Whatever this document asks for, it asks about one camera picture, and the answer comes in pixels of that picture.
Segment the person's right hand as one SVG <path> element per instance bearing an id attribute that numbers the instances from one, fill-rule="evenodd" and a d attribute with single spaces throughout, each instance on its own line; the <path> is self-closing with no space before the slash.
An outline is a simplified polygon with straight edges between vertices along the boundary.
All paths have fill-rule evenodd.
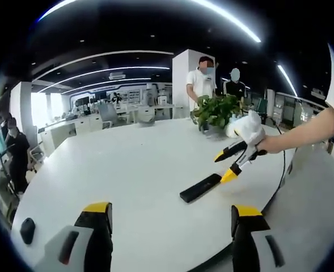
<path id="1" fill-rule="evenodd" d="M 265 138 L 257 145 L 258 151 L 266 151 L 270 154 L 276 154 L 282 151 L 280 136 L 266 135 Z"/>

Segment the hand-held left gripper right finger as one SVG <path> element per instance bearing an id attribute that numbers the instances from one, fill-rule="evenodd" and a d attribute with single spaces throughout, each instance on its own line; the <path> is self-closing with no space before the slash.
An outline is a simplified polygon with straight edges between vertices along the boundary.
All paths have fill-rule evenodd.
<path id="1" fill-rule="evenodd" d="M 234 271 L 279 271 L 286 266 L 277 235 L 259 209 L 232 205 L 231 238 Z"/>

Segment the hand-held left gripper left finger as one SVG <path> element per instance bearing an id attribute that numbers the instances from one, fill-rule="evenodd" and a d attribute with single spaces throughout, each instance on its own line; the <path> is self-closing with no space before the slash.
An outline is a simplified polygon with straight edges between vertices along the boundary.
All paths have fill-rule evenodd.
<path id="1" fill-rule="evenodd" d="M 72 226 L 66 226 L 44 247 L 43 258 L 34 271 L 110 271 L 112 204 L 85 207 Z"/>

